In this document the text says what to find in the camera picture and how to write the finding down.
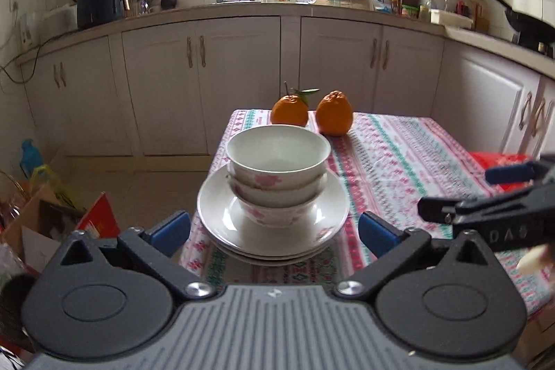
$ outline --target white bowl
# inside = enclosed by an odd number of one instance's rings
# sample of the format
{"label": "white bowl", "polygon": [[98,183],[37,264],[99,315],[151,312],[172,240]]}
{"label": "white bowl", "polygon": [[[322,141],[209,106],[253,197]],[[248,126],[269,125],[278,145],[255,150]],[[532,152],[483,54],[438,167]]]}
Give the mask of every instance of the white bowl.
{"label": "white bowl", "polygon": [[261,226],[281,228],[296,225],[303,220],[310,221],[312,218],[311,210],[316,206],[315,201],[319,194],[300,206],[283,208],[256,206],[237,194],[235,196],[242,211],[253,222]]}
{"label": "white bowl", "polygon": [[251,202],[255,206],[283,208],[304,204],[310,199],[318,196],[327,182],[327,174],[310,182],[304,187],[295,190],[266,190],[265,188],[252,188],[235,179],[231,174],[227,175],[227,181],[231,191],[238,197]]}
{"label": "white bowl", "polygon": [[229,172],[239,182],[265,190],[304,187],[326,173],[329,142],[298,126],[272,124],[235,135],[227,144]]}

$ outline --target blue bottle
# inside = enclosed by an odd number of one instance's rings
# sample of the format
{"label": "blue bottle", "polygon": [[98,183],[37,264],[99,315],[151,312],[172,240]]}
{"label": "blue bottle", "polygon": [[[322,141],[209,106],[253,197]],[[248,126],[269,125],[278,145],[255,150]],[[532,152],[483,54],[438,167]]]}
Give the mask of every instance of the blue bottle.
{"label": "blue bottle", "polygon": [[21,171],[23,171],[23,174],[25,174],[25,177],[29,179],[33,174],[33,170],[39,166],[43,166],[44,162],[42,161],[39,150],[33,146],[33,140],[24,140],[21,144],[21,149],[23,149],[23,158],[19,163],[19,167]]}

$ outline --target table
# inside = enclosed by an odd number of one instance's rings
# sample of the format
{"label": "table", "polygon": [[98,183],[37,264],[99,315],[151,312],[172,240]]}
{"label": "table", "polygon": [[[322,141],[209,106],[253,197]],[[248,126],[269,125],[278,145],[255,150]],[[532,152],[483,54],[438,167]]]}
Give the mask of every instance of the table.
{"label": "table", "polygon": [[[225,145],[231,137],[269,123],[268,110],[235,111],[210,172],[228,162]],[[314,112],[309,113],[307,127],[317,131]],[[496,193],[485,182],[484,171],[471,155],[429,118],[356,113],[347,136],[328,139],[332,152],[327,165],[345,184],[351,205],[345,227],[330,247],[300,264],[278,268],[253,266],[218,250],[195,214],[181,265],[218,287],[225,283],[311,283],[331,287],[375,260],[357,233],[358,219],[364,211],[373,211],[402,230],[414,226],[427,230],[433,237],[451,238],[449,226],[420,219],[418,200],[422,196]],[[550,300],[548,275],[520,275],[515,267],[522,255],[523,251],[497,254],[531,315]]]}

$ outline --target wok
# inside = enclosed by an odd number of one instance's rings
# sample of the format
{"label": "wok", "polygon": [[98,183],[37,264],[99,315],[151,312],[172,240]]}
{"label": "wok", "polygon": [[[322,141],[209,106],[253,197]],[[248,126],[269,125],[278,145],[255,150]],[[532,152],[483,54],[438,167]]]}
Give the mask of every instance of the wok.
{"label": "wok", "polygon": [[544,44],[551,44],[555,41],[555,27],[526,13],[514,11],[505,0],[496,1],[505,7],[507,21],[515,32],[521,34],[521,37]]}

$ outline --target kitchen cabinet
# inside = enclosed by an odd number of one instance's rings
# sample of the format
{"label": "kitchen cabinet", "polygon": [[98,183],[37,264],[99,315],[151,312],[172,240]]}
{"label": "kitchen cabinet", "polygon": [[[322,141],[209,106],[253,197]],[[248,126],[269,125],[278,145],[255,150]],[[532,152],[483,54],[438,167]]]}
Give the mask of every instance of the kitchen cabinet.
{"label": "kitchen cabinet", "polygon": [[468,151],[521,150],[540,75],[447,41],[432,118]]}
{"label": "kitchen cabinet", "polygon": [[384,27],[373,113],[430,116],[443,38]]}
{"label": "kitchen cabinet", "polygon": [[123,34],[127,77],[145,155],[206,154],[195,23]]}
{"label": "kitchen cabinet", "polygon": [[[33,65],[23,66],[25,77]],[[70,156],[131,154],[106,37],[40,58],[26,90],[36,126],[50,146],[64,145]]]}
{"label": "kitchen cabinet", "polygon": [[49,148],[53,154],[66,142],[66,108],[63,100],[62,84],[55,62],[56,54],[49,54],[37,60],[33,75],[34,60],[25,63],[21,71],[25,80],[31,79],[24,87],[31,108],[37,136],[41,146]]}
{"label": "kitchen cabinet", "polygon": [[355,111],[372,111],[381,35],[380,25],[302,18],[299,86],[320,89],[309,96],[309,108],[338,89]]}
{"label": "kitchen cabinet", "polygon": [[123,44],[146,155],[213,154],[234,110],[279,98],[278,17],[149,27]]}
{"label": "kitchen cabinet", "polygon": [[129,156],[131,147],[120,111],[108,38],[59,52],[58,72],[67,118],[68,154]]}
{"label": "kitchen cabinet", "polygon": [[532,119],[527,130],[525,154],[539,158],[540,154],[555,152],[555,81],[542,78],[542,88],[536,97]]}
{"label": "kitchen cabinet", "polygon": [[214,154],[236,109],[271,109],[280,89],[279,17],[196,23],[206,142]]}

